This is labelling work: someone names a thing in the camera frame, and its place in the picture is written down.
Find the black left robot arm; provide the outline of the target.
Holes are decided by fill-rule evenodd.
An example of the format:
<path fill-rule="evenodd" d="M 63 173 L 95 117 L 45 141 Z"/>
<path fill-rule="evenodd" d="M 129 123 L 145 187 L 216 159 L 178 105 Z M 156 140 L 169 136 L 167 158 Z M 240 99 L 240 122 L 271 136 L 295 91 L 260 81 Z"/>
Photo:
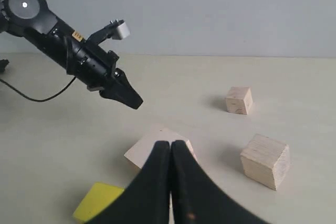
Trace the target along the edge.
<path fill-rule="evenodd" d="M 1 0 L 1 31 L 25 38 L 102 98 L 133 109 L 143 103 L 124 71 L 116 67 L 118 55 L 100 47 L 107 39 L 129 36 L 123 19 L 110 22 L 85 39 L 53 13 L 46 0 Z"/>

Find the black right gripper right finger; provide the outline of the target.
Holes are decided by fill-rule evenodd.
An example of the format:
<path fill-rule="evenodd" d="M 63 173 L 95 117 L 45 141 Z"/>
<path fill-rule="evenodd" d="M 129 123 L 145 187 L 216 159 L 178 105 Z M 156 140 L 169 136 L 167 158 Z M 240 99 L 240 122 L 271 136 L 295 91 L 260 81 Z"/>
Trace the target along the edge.
<path fill-rule="evenodd" d="M 224 193 L 182 140 L 171 144 L 170 190 L 175 223 L 266 223 Z"/>

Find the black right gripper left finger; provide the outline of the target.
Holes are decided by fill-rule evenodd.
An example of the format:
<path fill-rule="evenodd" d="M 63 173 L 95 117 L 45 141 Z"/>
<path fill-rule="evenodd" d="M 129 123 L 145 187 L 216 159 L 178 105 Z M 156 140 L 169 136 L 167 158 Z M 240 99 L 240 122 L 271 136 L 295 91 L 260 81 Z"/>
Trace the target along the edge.
<path fill-rule="evenodd" d="M 157 141 L 125 191 L 88 223 L 169 223 L 170 144 Z"/>

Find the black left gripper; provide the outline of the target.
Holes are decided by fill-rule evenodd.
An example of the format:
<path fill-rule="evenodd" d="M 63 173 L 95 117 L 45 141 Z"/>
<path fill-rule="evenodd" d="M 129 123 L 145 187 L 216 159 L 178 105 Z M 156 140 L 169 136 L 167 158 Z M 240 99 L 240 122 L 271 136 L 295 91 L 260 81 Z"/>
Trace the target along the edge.
<path fill-rule="evenodd" d="M 102 98 L 138 109 L 143 99 L 130 85 L 123 70 L 116 68 L 119 57 L 92 42 L 67 38 L 67 74 L 77 77 L 89 91 L 99 91 Z"/>

